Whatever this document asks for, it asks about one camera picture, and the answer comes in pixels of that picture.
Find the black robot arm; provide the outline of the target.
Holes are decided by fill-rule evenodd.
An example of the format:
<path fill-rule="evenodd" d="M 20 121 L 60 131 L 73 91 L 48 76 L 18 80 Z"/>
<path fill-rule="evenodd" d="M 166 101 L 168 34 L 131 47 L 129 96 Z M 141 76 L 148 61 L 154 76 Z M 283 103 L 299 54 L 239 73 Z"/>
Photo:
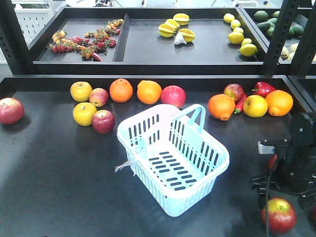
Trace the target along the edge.
<path fill-rule="evenodd" d="M 289 132 L 290 139 L 258 142 L 260 154 L 276 156 L 267 174 L 250 180 L 260 209 L 265 207 L 270 190 L 297 196 L 301 209 L 316 201 L 316 114 L 293 115 Z"/>

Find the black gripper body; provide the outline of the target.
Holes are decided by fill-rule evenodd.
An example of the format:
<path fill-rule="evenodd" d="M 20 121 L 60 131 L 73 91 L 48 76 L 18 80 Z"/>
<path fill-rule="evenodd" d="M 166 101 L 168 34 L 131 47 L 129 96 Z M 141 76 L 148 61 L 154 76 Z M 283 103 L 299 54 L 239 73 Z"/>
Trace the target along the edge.
<path fill-rule="evenodd" d="M 279 155 L 271 170 L 250 179 L 259 209 L 265 207 L 270 190 L 297 196 L 302 210 L 311 208 L 316 203 L 316 149 L 287 148 Z"/>

